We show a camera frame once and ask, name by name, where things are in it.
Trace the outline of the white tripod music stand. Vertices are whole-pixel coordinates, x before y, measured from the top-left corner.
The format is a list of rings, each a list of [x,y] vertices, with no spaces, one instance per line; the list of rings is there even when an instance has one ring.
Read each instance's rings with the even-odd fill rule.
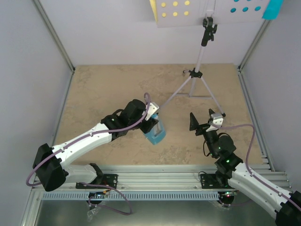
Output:
[[[200,50],[198,54],[198,60],[196,63],[196,66],[192,70],[183,70],[183,74],[189,74],[188,79],[167,99],[167,101],[161,106],[161,108],[165,107],[175,96],[180,97],[188,97],[188,98],[195,98],[195,99],[212,99],[214,100],[216,106],[222,113],[222,116],[225,117],[226,113],[222,109],[221,105],[217,101],[216,97],[214,96],[213,92],[209,88],[208,84],[206,83],[203,73],[200,71],[201,63],[203,59],[203,55],[205,52],[205,47],[207,46],[209,41],[214,41],[214,35],[217,31],[217,24],[214,23],[214,19],[211,16],[206,16],[203,19],[202,26],[204,27],[205,31],[203,34],[203,38],[200,44]],[[201,79],[205,88],[209,92],[209,96],[194,96],[193,92],[195,89],[196,79]],[[192,80],[190,91],[188,93],[180,93],[181,89],[184,88],[184,86]]]

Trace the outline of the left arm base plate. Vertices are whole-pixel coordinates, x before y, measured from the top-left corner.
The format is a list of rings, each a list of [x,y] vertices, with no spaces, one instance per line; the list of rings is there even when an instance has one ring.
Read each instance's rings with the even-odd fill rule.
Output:
[[[102,185],[104,187],[98,186],[87,186],[82,183],[76,183],[76,189],[109,189],[109,187],[116,188],[118,183],[118,174],[103,174],[102,176],[97,176],[90,184],[92,185]]]

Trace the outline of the blue metronome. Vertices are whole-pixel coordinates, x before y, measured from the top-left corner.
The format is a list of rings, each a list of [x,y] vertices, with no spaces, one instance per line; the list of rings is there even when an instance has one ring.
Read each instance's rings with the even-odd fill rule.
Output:
[[[157,145],[166,136],[166,131],[165,131],[164,125],[162,123],[162,120],[159,118],[159,116],[157,114],[153,115],[151,118],[156,119],[158,121],[158,123],[150,130],[150,132],[146,133],[144,136],[153,145]]]

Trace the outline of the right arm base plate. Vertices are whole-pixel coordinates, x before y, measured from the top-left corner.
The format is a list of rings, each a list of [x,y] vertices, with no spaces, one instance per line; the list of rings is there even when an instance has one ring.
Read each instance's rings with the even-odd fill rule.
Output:
[[[202,186],[202,189],[223,189],[226,186],[222,186],[216,180],[215,174],[199,174],[199,180]]]

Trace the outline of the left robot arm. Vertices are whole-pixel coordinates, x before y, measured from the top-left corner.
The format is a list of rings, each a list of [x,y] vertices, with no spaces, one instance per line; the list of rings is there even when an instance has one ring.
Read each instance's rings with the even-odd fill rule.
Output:
[[[154,102],[144,103],[133,99],[124,109],[107,115],[93,128],[74,139],[55,146],[41,145],[32,167],[39,181],[26,184],[42,185],[47,192],[54,191],[66,183],[76,183],[77,188],[111,188],[114,184],[106,180],[97,164],[79,166],[72,163],[89,151],[125,136],[130,130],[139,129],[143,134],[149,133],[158,124],[158,110],[159,106]]]

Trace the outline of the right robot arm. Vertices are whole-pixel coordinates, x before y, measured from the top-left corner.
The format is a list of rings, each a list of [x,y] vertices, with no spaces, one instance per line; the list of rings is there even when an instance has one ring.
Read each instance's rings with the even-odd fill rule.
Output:
[[[191,131],[203,136],[203,146],[209,156],[216,159],[215,181],[221,188],[231,187],[242,192],[266,210],[278,226],[299,226],[301,224],[301,193],[289,192],[270,182],[235,154],[236,146],[231,136],[220,133],[223,130],[223,114],[209,109],[207,123],[200,124],[190,113]]]

